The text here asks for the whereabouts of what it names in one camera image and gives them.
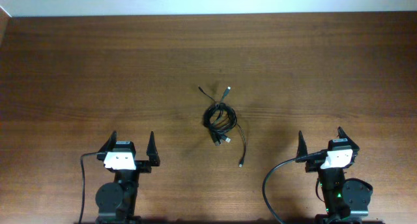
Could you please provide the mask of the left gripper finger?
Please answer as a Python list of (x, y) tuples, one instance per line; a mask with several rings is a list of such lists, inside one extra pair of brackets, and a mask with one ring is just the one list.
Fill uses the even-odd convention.
[(146, 151), (147, 156), (149, 157), (149, 163), (153, 167), (159, 167), (160, 166), (160, 157), (156, 148), (155, 138), (154, 138), (154, 132), (152, 131), (149, 138), (149, 143), (147, 146)]
[(98, 150), (96, 159), (104, 161), (108, 152), (112, 152), (113, 148), (117, 142), (117, 132), (113, 131), (109, 139), (103, 144), (103, 146)]

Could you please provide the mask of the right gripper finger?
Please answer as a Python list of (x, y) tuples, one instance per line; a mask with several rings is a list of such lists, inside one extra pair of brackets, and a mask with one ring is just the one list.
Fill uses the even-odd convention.
[(348, 144), (352, 147), (352, 148), (356, 148), (357, 144), (345, 133), (345, 131), (343, 130), (343, 128), (341, 126), (338, 127), (338, 137), (340, 139), (346, 139)]
[(303, 162), (306, 160), (306, 156), (308, 155), (307, 145), (304, 140), (304, 136), (301, 131), (298, 132), (298, 148), (296, 152), (296, 160), (295, 162)]

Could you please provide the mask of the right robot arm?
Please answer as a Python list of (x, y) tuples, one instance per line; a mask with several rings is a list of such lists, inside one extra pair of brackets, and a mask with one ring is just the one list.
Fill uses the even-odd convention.
[(307, 173), (318, 173), (316, 188), (323, 193), (326, 214), (315, 216), (316, 223), (361, 223), (369, 215), (373, 186), (357, 178), (345, 178), (345, 170), (354, 164), (360, 147), (338, 128), (338, 138), (328, 147), (309, 154), (302, 135), (298, 133), (297, 163), (305, 163)]

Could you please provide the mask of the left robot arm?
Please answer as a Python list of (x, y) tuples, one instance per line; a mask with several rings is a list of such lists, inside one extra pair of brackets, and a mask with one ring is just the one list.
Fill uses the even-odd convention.
[(114, 174), (114, 180), (102, 185), (96, 192), (98, 207), (96, 223), (141, 223), (134, 214), (139, 188), (139, 176), (150, 173), (160, 165), (160, 157), (151, 132), (147, 145), (147, 160), (136, 160), (136, 148), (131, 141), (117, 140), (117, 132), (98, 151), (97, 159)]

